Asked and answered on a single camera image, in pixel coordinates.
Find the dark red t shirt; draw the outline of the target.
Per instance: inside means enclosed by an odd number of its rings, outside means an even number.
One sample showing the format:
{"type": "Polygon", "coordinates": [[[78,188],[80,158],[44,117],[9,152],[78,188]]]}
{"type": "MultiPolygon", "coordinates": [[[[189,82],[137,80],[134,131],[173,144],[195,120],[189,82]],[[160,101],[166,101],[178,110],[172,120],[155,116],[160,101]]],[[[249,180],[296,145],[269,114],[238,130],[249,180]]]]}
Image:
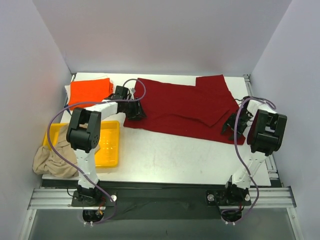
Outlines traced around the dark red t shirt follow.
{"type": "Polygon", "coordinates": [[[239,106],[223,75],[197,77],[194,86],[142,78],[134,89],[146,118],[125,119],[124,127],[233,144],[223,126],[239,106]]]}

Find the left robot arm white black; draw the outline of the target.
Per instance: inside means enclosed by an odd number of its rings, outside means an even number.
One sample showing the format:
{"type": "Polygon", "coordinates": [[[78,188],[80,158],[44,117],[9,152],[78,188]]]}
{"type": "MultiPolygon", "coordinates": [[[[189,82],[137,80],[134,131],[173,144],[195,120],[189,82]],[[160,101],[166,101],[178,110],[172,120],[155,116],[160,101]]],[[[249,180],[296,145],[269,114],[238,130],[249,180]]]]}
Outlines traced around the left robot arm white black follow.
{"type": "Polygon", "coordinates": [[[117,86],[115,93],[102,101],[92,102],[86,107],[76,106],[72,111],[66,140],[76,157],[79,172],[77,192],[90,206],[95,206],[101,201],[95,150],[100,141],[102,120],[119,113],[124,113],[130,121],[146,118],[141,99],[134,98],[127,87],[117,86]]]}

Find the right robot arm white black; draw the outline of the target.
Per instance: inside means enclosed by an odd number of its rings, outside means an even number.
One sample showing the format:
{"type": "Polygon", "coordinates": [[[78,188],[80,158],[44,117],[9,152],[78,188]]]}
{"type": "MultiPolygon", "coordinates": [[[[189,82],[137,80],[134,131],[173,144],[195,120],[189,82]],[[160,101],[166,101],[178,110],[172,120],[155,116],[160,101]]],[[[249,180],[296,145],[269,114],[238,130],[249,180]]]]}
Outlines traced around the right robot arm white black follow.
{"type": "Polygon", "coordinates": [[[253,177],[267,157],[277,152],[283,142],[288,117],[276,112],[276,106],[269,100],[260,97],[246,96],[241,100],[239,109],[230,115],[222,125],[221,134],[232,130],[229,137],[233,141],[235,152],[241,167],[231,175],[222,190],[222,200],[233,204],[237,200],[248,201],[249,188],[253,177]],[[250,153],[241,158],[238,141],[248,129],[246,144],[250,153]]]}

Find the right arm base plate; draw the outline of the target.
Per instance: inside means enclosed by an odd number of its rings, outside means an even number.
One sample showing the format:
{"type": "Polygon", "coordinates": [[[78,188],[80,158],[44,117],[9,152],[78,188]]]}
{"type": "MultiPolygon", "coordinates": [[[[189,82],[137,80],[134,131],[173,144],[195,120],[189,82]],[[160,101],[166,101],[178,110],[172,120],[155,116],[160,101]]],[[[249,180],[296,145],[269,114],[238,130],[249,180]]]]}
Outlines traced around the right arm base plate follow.
{"type": "Polygon", "coordinates": [[[249,191],[241,188],[236,190],[216,189],[205,192],[206,204],[219,207],[250,206],[252,204],[249,191]]]}

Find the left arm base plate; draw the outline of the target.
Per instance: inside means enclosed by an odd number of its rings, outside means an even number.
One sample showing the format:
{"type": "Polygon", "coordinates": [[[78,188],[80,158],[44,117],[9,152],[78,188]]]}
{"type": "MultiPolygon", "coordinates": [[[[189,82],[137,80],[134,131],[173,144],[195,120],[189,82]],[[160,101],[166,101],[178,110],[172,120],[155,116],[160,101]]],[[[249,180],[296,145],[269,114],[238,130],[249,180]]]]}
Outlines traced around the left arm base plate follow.
{"type": "Polygon", "coordinates": [[[98,193],[97,196],[85,196],[74,191],[72,195],[72,207],[112,207],[114,203],[105,195],[98,193]]]}

